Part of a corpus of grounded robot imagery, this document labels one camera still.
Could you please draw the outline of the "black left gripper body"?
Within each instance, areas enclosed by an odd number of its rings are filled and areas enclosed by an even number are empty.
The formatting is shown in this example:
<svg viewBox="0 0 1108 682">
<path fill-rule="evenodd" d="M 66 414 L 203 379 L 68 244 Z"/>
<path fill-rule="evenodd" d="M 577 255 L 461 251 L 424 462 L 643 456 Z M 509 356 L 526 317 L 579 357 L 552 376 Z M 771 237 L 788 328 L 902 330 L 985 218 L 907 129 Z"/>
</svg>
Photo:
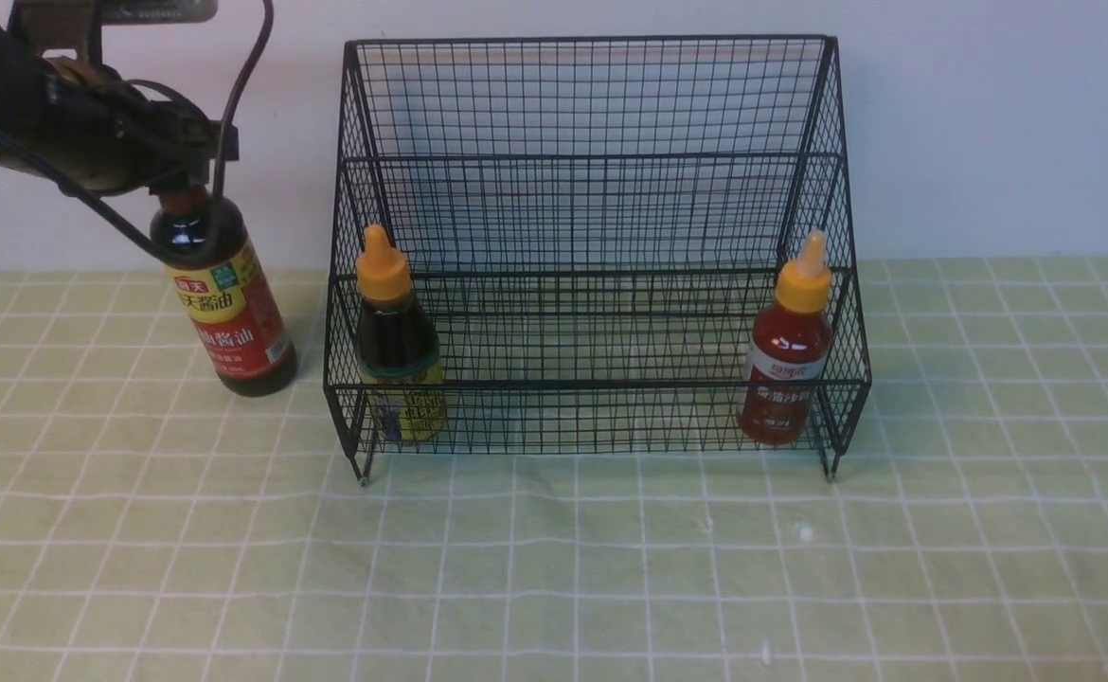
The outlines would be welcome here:
<svg viewBox="0 0 1108 682">
<path fill-rule="evenodd" d="M 201 25 L 215 1 L 16 1 L 0 23 L 0 168 L 64 173 L 99 195 L 203 183 L 239 134 L 178 92 L 104 63 L 110 25 Z"/>
</svg>

